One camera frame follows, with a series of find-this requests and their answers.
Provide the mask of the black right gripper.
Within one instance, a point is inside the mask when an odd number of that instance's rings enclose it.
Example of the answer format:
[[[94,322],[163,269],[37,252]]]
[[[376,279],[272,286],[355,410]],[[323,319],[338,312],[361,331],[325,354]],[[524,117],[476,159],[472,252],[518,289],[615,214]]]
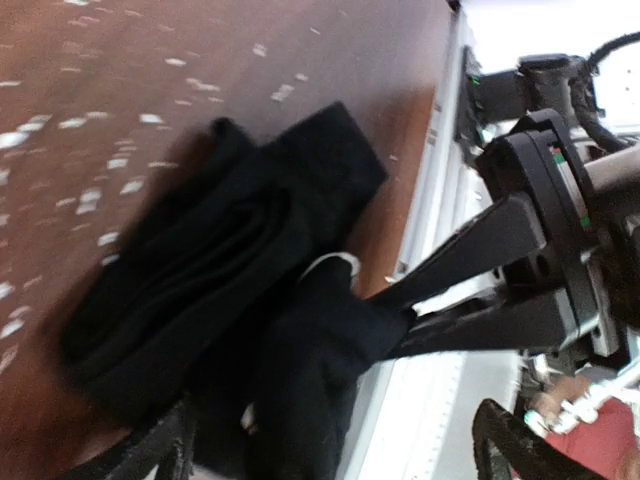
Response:
[[[493,140],[475,166],[501,200],[372,302],[403,310],[503,266],[508,283],[552,291],[488,291],[423,315],[388,357],[544,352],[574,341],[590,342],[597,357],[616,354],[623,329],[639,324],[638,149],[584,163],[564,120],[545,109]]]

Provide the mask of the black underwear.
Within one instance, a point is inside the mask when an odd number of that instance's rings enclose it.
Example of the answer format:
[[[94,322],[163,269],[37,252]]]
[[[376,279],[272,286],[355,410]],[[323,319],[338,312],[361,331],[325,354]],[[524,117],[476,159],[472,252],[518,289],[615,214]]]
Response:
[[[257,145],[226,118],[63,329],[71,381],[137,422],[183,394],[229,477],[332,479],[359,378],[409,316],[358,298],[342,248],[386,172],[334,103]]]

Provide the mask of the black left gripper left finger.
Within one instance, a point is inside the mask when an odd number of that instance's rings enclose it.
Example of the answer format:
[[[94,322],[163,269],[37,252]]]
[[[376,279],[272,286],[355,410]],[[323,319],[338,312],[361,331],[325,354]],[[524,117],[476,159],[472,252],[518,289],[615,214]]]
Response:
[[[188,479],[193,474],[195,416],[176,404],[125,439],[60,476],[62,480]]]

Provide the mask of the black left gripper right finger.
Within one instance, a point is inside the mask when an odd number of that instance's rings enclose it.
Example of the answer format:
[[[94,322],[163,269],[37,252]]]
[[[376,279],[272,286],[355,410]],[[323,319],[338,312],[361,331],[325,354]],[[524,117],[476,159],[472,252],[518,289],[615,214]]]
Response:
[[[532,432],[492,399],[483,400],[472,424],[474,461],[479,479],[599,479]]]

